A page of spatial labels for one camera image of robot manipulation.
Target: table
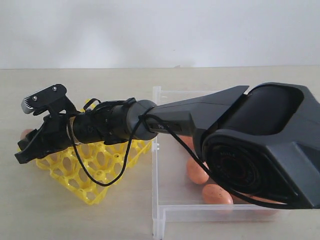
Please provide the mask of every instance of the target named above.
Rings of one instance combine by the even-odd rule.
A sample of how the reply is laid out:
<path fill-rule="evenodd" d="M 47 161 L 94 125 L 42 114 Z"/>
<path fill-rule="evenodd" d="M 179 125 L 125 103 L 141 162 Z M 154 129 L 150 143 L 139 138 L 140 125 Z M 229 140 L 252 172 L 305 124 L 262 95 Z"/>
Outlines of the table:
<path fill-rule="evenodd" d="M 26 95 L 60 83 L 81 108 L 89 98 L 152 99 L 153 86 L 165 90 L 222 90 L 283 82 L 304 84 L 319 99 L 319 76 L 320 66 L 0 70 L 1 239 L 153 239 L 151 153 L 126 171 L 99 205 L 85 205 L 34 162 L 20 165 L 15 159 L 21 132 L 42 124 L 42 116 L 22 112 L 20 104 Z M 313 240 L 320 234 L 319 213 L 297 210 L 284 221 L 269 223 L 168 223 L 164 240 Z"/>

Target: clear plastic box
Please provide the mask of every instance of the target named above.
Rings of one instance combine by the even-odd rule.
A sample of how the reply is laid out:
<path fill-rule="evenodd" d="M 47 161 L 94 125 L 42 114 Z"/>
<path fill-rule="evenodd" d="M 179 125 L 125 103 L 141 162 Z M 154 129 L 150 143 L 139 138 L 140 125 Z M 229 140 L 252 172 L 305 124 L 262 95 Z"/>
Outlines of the clear plastic box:
<path fill-rule="evenodd" d="M 212 94 L 217 91 L 169 91 L 153 88 L 157 105 Z M 253 204 L 205 204 L 204 185 L 186 175 L 189 153 L 171 136 L 159 134 L 152 141 L 152 219 L 153 238 L 162 240 L 166 222 L 255 222 L 276 221 L 289 210 L 264 208 Z"/>

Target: white wall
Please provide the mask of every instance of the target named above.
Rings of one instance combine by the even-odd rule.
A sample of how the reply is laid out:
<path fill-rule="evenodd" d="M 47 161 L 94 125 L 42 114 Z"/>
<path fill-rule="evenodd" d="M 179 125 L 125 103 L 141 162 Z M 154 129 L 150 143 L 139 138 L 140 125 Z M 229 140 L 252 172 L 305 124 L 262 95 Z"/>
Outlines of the white wall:
<path fill-rule="evenodd" d="M 319 64 L 319 0 L 0 0 L 2 69 Z"/>

